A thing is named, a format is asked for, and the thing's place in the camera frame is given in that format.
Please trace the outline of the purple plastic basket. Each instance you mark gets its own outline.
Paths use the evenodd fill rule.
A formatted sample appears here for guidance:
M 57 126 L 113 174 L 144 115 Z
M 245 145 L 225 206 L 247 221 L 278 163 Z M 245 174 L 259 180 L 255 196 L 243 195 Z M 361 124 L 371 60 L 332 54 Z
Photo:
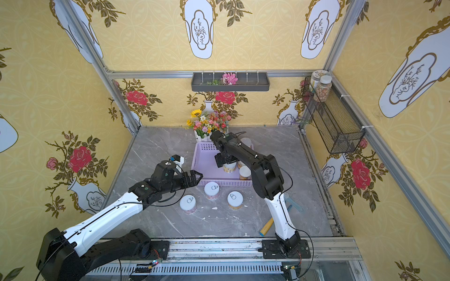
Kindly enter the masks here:
M 192 170 L 203 174 L 199 186 L 205 186 L 209 182 L 215 182 L 220 187 L 251 187 L 251 180 L 240 180 L 239 171 L 226 173 L 223 168 L 218 168 L 215 156 L 219 153 L 212 142 L 198 142 L 195 146 L 192 160 Z

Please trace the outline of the orange can plastic lid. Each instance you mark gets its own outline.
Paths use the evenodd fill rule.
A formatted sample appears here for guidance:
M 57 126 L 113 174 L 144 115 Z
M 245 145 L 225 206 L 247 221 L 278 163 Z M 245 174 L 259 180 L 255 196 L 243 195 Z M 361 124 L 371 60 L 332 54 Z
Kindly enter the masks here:
M 241 169 L 242 167 L 245 167 L 246 165 L 242 161 L 238 161 L 237 166 L 239 169 Z

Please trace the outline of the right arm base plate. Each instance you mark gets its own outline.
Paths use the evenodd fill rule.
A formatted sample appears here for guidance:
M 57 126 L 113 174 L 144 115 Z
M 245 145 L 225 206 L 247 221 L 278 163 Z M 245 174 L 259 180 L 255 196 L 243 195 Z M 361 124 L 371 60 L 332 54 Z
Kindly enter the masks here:
M 312 257 L 307 240 L 298 240 L 292 245 L 285 245 L 279 240 L 263 240 L 258 251 L 262 253 L 264 259 L 309 259 Z

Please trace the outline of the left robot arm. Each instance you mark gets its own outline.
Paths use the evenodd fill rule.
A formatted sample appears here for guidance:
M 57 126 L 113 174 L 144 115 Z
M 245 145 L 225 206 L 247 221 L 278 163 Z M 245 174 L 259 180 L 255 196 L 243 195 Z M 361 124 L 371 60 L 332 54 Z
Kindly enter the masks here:
M 150 237 L 141 229 L 107 242 L 99 240 L 125 220 L 153 207 L 164 194 L 195 187 L 202 178 L 195 170 L 183 171 L 174 158 L 162 161 L 151 177 L 131 186 L 117 201 L 89 219 L 64 231 L 49 231 L 37 258 L 37 275 L 46 281 L 79 281 L 112 261 L 156 254 Z

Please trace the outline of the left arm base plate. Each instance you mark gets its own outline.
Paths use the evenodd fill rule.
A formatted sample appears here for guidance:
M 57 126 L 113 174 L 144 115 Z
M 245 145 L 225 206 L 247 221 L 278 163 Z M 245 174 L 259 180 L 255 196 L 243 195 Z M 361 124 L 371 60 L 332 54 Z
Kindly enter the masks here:
M 170 242 L 168 240 L 156 240 L 146 243 L 138 250 L 137 254 L 131 256 L 125 256 L 124 260 L 167 260 L 169 253 Z

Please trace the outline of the yellow label tin can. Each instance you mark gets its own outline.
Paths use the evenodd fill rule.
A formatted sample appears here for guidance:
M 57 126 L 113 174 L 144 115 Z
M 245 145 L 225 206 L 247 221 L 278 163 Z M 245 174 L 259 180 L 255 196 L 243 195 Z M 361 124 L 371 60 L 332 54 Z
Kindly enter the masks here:
M 237 163 L 230 163 L 230 164 L 224 164 L 223 165 L 223 170 L 225 173 L 233 173 L 236 170 L 237 167 Z

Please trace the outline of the orange label tin can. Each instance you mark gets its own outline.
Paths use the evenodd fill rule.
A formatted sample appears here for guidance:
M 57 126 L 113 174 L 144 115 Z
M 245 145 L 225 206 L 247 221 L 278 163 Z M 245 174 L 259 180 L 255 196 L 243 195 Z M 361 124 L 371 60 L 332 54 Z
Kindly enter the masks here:
M 230 192 L 227 196 L 227 202 L 232 210 L 238 210 L 243 205 L 243 195 L 238 191 Z

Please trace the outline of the small yellow can plastic lid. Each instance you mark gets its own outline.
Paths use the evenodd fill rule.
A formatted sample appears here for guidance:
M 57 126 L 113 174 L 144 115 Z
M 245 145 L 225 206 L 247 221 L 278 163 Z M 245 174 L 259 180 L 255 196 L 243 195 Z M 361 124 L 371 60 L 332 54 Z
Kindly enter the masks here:
M 251 179 L 251 170 L 247 166 L 242 166 L 239 169 L 239 177 L 240 180 L 250 180 Z

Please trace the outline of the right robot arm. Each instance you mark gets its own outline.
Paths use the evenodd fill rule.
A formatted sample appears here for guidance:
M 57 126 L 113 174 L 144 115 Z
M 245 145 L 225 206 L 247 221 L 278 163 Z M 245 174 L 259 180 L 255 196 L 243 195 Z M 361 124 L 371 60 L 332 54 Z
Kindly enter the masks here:
M 241 161 L 250 169 L 253 188 L 265 200 L 275 225 L 275 235 L 283 255 L 293 255 L 301 243 L 285 203 L 284 178 L 273 155 L 257 153 L 234 133 L 214 131 L 210 137 L 219 153 L 216 164 L 222 167 Z

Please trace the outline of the tall yellow can plastic lid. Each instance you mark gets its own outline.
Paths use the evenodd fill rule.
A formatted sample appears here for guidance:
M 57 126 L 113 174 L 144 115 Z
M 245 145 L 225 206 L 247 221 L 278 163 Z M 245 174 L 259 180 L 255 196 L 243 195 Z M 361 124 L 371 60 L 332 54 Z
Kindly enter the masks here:
M 246 145 L 246 146 L 252 148 L 253 143 L 252 143 L 252 141 L 251 141 L 250 138 L 241 138 L 240 140 L 241 140 L 241 143 L 242 143 L 242 144 L 244 144 L 244 145 Z

